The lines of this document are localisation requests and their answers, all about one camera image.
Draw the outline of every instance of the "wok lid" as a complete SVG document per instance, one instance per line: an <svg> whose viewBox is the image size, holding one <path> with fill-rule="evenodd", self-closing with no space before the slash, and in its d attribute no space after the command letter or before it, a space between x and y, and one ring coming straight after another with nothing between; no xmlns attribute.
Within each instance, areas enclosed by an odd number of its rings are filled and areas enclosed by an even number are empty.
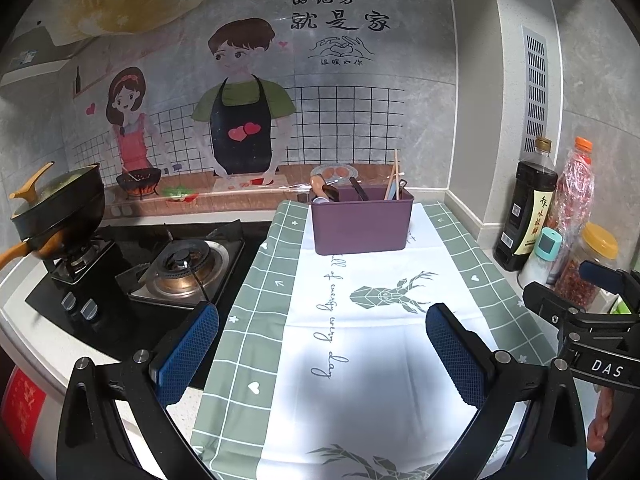
<svg viewBox="0 0 640 480"><path fill-rule="evenodd" d="M62 192L63 189L65 189L66 186L99 165L91 164L83 168L78 168L77 170L67 171L66 173L63 173L62 175L52 179L45 186L43 186L42 189L39 189L36 192L36 181L51 166L53 166L53 161L48 162L46 165L40 168L27 182L25 182L25 184L18 191L15 191L11 193L11 195L9 195L9 198L23 198L25 200L25 202L20 204L18 209L16 209L15 213L11 216L12 220L27 212L28 210L33 209L37 205L43 203L45 200L58 195L60 192Z"/></svg>

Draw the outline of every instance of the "yellow jar lid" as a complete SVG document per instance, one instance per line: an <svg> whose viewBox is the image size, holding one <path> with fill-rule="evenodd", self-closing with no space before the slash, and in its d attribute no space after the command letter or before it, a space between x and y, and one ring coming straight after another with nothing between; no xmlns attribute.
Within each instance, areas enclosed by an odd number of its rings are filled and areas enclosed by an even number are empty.
<svg viewBox="0 0 640 480"><path fill-rule="evenodd" d="M597 224L587 222L582 230L582 239L587 245L609 260L615 260L618 256L618 242L614 236Z"/></svg>

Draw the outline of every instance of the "gas stove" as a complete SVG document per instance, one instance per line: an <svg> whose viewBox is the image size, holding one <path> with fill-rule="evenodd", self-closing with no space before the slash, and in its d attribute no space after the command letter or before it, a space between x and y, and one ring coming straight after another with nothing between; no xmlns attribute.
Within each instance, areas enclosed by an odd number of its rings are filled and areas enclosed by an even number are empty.
<svg viewBox="0 0 640 480"><path fill-rule="evenodd" d="M27 297L50 322L124 360L153 348L206 299L224 326L268 222L107 226L56 263ZM191 381L203 388L220 335Z"/></svg>

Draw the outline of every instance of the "black glass cooktop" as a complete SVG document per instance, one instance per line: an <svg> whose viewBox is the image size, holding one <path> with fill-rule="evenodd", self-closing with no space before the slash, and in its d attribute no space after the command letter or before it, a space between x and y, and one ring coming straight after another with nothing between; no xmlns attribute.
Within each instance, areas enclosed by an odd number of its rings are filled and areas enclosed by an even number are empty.
<svg viewBox="0 0 640 480"><path fill-rule="evenodd" d="M151 263L170 241L167 228L174 239L204 238L223 224L172 224L151 226L107 226L97 231L105 240L113 240L114 247L106 251L77 285L68 285L49 274L33 289L27 303L62 330L92 348L122 361L131 358L139 349L152 349L167 331L176 328L189 310L158 304L133 301L115 281L116 275L133 266ZM240 286L266 240L268 222L242 223L244 248L236 261L225 288L215 301L220 315L220 329L209 352L204 357L191 386L204 388L229 311ZM72 292L78 305L95 300L98 316L88 322L75 308L69 314L63 300Z"/></svg>

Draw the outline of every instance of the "purple bin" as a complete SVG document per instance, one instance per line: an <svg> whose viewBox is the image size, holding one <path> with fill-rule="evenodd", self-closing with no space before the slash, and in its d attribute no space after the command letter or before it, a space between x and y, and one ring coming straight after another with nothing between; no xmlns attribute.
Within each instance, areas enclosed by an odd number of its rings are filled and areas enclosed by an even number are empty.
<svg viewBox="0 0 640 480"><path fill-rule="evenodd" d="M311 204L316 253L356 254L400 251L406 245L414 196L384 200L386 186L362 186L369 200L351 186L337 186L340 202Z"/></svg>

